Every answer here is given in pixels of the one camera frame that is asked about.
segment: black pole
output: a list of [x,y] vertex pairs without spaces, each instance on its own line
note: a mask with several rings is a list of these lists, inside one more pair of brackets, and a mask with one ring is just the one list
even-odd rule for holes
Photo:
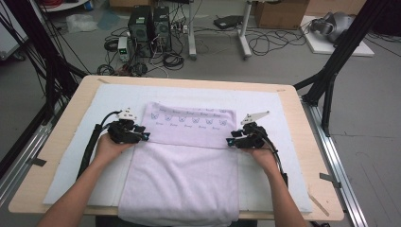
[[294,85],[295,89],[299,90],[312,84],[307,94],[303,95],[303,101],[311,106],[317,106],[319,99],[325,94],[322,127],[326,136],[330,136],[329,118],[336,76],[390,1],[391,0],[367,0],[350,28],[341,38],[339,45],[334,50],[322,71]]
[[15,39],[18,45],[25,50],[36,73],[40,77],[46,79],[46,103],[11,150],[6,154],[5,158],[0,162],[0,177],[3,177],[3,175],[8,171],[9,167],[18,157],[26,144],[26,141],[28,141],[36,128],[38,128],[41,123],[45,124],[54,115],[54,106],[59,98],[61,96],[71,98],[77,90],[78,84],[71,73],[81,78],[86,76],[86,73],[68,63],[59,53],[57,47],[53,44],[51,38],[45,31],[44,26],[36,15],[35,10],[31,5],[31,1],[4,0],[4,3],[7,5],[9,11],[15,17],[18,24],[24,30],[25,34],[40,55],[40,57],[31,55],[14,27],[7,21],[7,18],[0,17],[0,24],[3,25],[3,27]]

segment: floor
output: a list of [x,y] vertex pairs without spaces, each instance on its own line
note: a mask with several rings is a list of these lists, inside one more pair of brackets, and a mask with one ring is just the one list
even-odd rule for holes
[[[55,17],[60,19],[72,13],[86,12],[73,9]],[[96,9],[89,14],[97,22],[105,16],[113,16],[104,9]],[[214,16],[197,17],[194,22],[213,27],[214,19]],[[104,63],[104,38],[127,22],[127,19],[119,18],[103,29],[67,33],[64,37],[88,69],[95,72]],[[167,71],[169,78],[295,84],[319,72],[329,58],[327,55],[312,54],[305,44],[287,45],[266,56],[252,56],[243,61],[234,32],[197,32],[196,39],[198,59],[191,61],[185,47],[184,68]],[[374,42],[395,54],[365,40],[375,56],[352,57],[340,71],[334,91],[330,131],[368,225],[399,226],[401,43]],[[258,46],[260,49],[266,47],[266,43]],[[72,64],[81,67],[71,51],[66,51],[66,54]],[[0,62],[0,158],[4,157],[44,104],[41,86],[33,72],[29,61]],[[167,74],[162,70],[153,70],[147,76],[165,78]],[[306,92],[307,88],[302,89],[299,95]],[[40,216],[11,214],[8,211],[11,197],[12,193],[0,209],[0,226],[34,226]],[[330,224],[351,226],[348,218]],[[80,226],[95,226],[94,219],[85,217]],[[260,221],[259,226],[273,226],[273,222]]]

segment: white paper sheet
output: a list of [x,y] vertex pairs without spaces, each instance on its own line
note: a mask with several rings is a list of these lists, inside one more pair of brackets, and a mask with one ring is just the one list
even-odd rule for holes
[[[215,89],[190,89],[135,85],[103,84],[83,116],[76,134],[63,154],[53,183],[44,203],[54,203],[74,183],[83,151],[95,124],[113,111],[128,107],[142,119],[146,104],[159,102],[168,106],[199,107],[235,110],[237,125],[246,114],[270,111],[257,121],[263,126],[279,150],[283,169],[288,174],[289,191],[301,212],[311,212],[312,207],[305,188],[294,146],[288,130],[280,98],[275,93],[231,91]],[[117,206],[121,197],[132,149],[115,160],[100,177],[89,204]],[[272,211],[270,186],[257,163],[246,153],[238,152],[239,159],[239,209],[246,211]]]

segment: desktop computer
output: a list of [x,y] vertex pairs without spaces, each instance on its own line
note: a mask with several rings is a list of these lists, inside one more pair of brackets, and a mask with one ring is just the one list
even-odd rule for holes
[[134,6],[128,28],[135,54],[139,57],[152,57],[156,45],[153,41],[155,35],[150,6]]
[[171,30],[168,7],[158,7],[153,12],[153,23],[157,37],[157,51],[171,51]]

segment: folded towel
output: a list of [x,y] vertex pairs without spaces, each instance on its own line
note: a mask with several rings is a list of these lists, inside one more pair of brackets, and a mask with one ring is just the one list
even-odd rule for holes
[[225,138],[235,112],[149,103],[149,141],[135,147],[118,216],[149,226],[229,225],[237,220],[237,153]]

